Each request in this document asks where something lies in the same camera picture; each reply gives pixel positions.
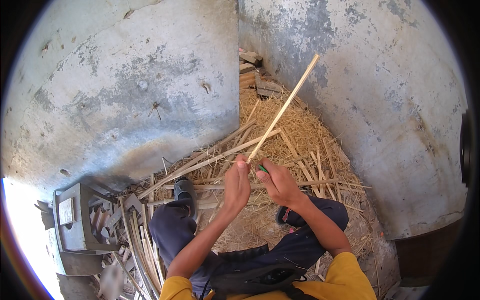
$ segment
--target concrete wall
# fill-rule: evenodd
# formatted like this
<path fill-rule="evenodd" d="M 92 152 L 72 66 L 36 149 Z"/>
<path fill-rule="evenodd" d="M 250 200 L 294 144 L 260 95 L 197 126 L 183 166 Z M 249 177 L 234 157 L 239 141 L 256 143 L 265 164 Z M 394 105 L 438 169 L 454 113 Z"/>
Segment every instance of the concrete wall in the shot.
<path fill-rule="evenodd" d="M 240 47 L 299 92 L 373 186 L 386 236 L 401 239 L 462 216 L 463 81 L 439 25 L 416 0 L 240 1 Z"/>
<path fill-rule="evenodd" d="M 53 1 L 13 69 L 3 173 L 44 201 L 78 181 L 119 190 L 237 129 L 236 9 Z"/>

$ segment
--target shirt sleeve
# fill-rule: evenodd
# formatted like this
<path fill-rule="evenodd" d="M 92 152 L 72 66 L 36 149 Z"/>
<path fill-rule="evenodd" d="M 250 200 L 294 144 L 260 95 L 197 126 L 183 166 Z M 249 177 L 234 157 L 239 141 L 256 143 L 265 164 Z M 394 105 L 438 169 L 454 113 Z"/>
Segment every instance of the shirt sleeve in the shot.
<path fill-rule="evenodd" d="M 181 276 L 167 278 L 160 293 L 160 300 L 192 299 L 192 283 Z"/>
<path fill-rule="evenodd" d="M 360 269 L 357 258 L 350 252 L 342 252 L 333 259 L 325 283 L 344 286 L 356 295 L 356 299 L 376 299 L 370 281 Z"/>

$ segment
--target leg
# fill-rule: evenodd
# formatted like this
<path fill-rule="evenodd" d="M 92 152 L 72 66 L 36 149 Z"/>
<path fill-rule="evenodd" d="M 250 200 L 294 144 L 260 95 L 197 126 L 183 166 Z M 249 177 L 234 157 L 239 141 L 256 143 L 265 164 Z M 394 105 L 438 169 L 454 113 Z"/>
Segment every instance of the leg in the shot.
<path fill-rule="evenodd" d="M 177 254 L 191 240 L 197 228 L 195 221 L 189 217 L 188 208 L 183 204 L 190 199 L 173 201 L 161 205 L 156 209 L 148 227 L 152 239 L 158 246 L 160 256 L 168 266 Z M 205 283 L 210 278 L 213 271 L 221 264 L 223 260 L 215 253 L 210 252 L 202 265 L 190 277 L 193 291 L 200 295 L 204 289 Z"/>
<path fill-rule="evenodd" d="M 345 230 L 348 223 L 348 215 L 343 204 L 313 196 L 309 196 L 309 198 L 318 209 L 332 219 L 342 230 Z M 219 269 L 219 272 L 231 272 L 231 270 L 228 270 L 230 268 L 247 271 L 272 264 L 288 262 L 293 262 L 305 269 L 310 268 L 326 250 L 320 245 L 317 237 L 300 215 L 291 211 L 288 215 L 287 223 L 294 227 L 301 228 L 296 232 L 284 236 L 278 245 L 269 253 L 245 263 L 233 263 L 233 266 L 223 265 Z"/>

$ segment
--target green tool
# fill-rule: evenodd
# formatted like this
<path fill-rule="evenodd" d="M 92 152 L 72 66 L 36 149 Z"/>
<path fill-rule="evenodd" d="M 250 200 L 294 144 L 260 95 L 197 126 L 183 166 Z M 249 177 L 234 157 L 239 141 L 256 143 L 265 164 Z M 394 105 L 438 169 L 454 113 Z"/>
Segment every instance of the green tool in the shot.
<path fill-rule="evenodd" d="M 258 168 L 259 168 L 260 170 L 262 170 L 263 172 L 267 172 L 267 173 L 268 173 L 267 169 L 265 169 L 262 165 L 258 165 Z"/>

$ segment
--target dry hay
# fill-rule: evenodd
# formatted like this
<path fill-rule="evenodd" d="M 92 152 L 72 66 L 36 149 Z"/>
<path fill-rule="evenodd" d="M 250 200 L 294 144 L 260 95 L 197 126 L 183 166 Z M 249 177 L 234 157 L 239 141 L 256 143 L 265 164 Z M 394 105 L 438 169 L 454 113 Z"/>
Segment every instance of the dry hay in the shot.
<path fill-rule="evenodd" d="M 240 125 L 243 125 L 249 119 L 256 119 L 257 122 L 252 125 L 251 130 L 246 132 L 248 136 L 244 142 L 260 137 L 264 134 L 266 128 L 270 125 L 275 115 L 280 110 L 284 101 L 287 99 L 288 91 L 282 93 L 278 98 L 269 97 L 267 99 L 261 99 L 258 101 L 258 96 L 255 89 L 243 90 L 240 94 Z M 331 132 L 322 125 L 319 118 L 311 113 L 309 110 L 303 110 L 300 105 L 296 105 L 294 102 L 289 105 L 283 116 L 278 121 L 276 128 L 281 128 L 288 136 L 291 144 L 297 150 L 297 154 L 302 158 L 303 163 L 308 170 L 313 169 L 318 176 L 318 168 L 316 163 L 310 155 L 310 151 L 313 151 L 316 157 L 317 146 L 320 149 L 320 164 L 325 176 L 332 178 L 332 172 L 330 170 L 330 164 L 327 157 L 327 150 L 322 142 L 323 138 L 326 138 L 327 144 L 330 147 L 333 164 L 336 169 L 337 177 L 342 182 L 353 183 L 361 185 L 358 177 L 350 169 L 350 164 L 345 160 L 346 156 L 341 152 L 340 146 L 337 141 L 341 140 L 332 136 Z M 216 149 L 214 153 L 209 157 L 217 155 L 223 151 L 231 149 L 237 145 L 239 139 L 243 133 L 234 138 L 223 146 L 222 149 Z M 248 149 L 244 149 L 241 153 L 246 156 L 253 150 L 255 145 Z M 190 161 L 194 155 L 201 152 L 205 152 L 206 149 L 200 149 L 194 152 L 191 157 L 183 158 L 171 165 L 168 168 L 168 174 L 183 166 Z M 289 170 L 296 181 L 308 181 L 305 175 L 302 173 L 300 167 L 296 164 L 298 159 L 290 152 L 287 144 L 283 141 L 280 134 L 274 135 L 268 138 L 262 148 L 259 150 L 257 156 L 252 162 L 255 163 L 262 157 L 269 158 L 273 163 L 284 165 L 295 162 L 294 166 L 289 167 Z M 230 165 L 228 159 L 221 159 L 210 165 L 202 167 L 187 176 L 194 181 L 195 184 L 216 184 L 223 183 L 224 172 L 222 170 L 223 165 L 226 163 L 226 167 Z M 156 180 L 160 180 L 165 177 L 165 173 L 162 171 L 156 174 Z M 260 183 L 254 174 L 254 167 L 249 174 L 249 180 L 251 183 Z M 144 189 L 150 185 L 150 180 L 146 179 L 139 183 L 139 186 L 132 186 L 132 192 L 140 194 Z M 343 203 L 350 206 L 359 208 L 360 202 L 366 200 L 365 192 L 361 187 L 347 185 L 345 183 L 342 186 Z M 302 187 L 302 189 L 310 195 L 314 195 L 311 187 Z M 335 185 L 331 185 L 331 189 L 337 197 Z M 332 199 L 328 189 L 324 186 L 325 197 Z M 217 208 L 205 210 L 200 222 L 199 229 L 202 230 L 213 219 L 218 207 L 223 200 L 223 191 L 198 191 L 201 199 L 210 199 L 213 202 L 218 202 Z M 172 198 L 172 190 L 159 188 L 155 191 L 155 200 Z M 217 240 L 213 246 L 216 252 L 228 252 L 234 250 L 243 250 L 250 247 L 262 246 L 265 243 L 269 244 L 270 249 L 273 248 L 283 236 L 288 234 L 290 226 L 278 225 L 274 219 L 278 210 L 278 205 L 274 203 L 267 195 L 265 190 L 257 189 L 252 190 L 251 198 L 254 199 L 254 204 L 247 205 L 239 214 L 239 216 L 230 224 L 224 233 Z M 351 226 L 354 228 L 347 228 L 346 234 L 350 240 L 353 253 L 358 258 L 364 258 L 370 250 L 372 238 L 369 234 L 369 226 L 365 217 L 360 216 L 358 210 L 347 208 L 350 223 L 355 224 Z M 321 264 L 328 266 L 332 260 L 332 257 L 326 253 L 320 259 Z M 319 277 L 314 274 L 315 266 L 310 268 L 307 273 L 307 277 L 313 280 L 319 280 Z"/>

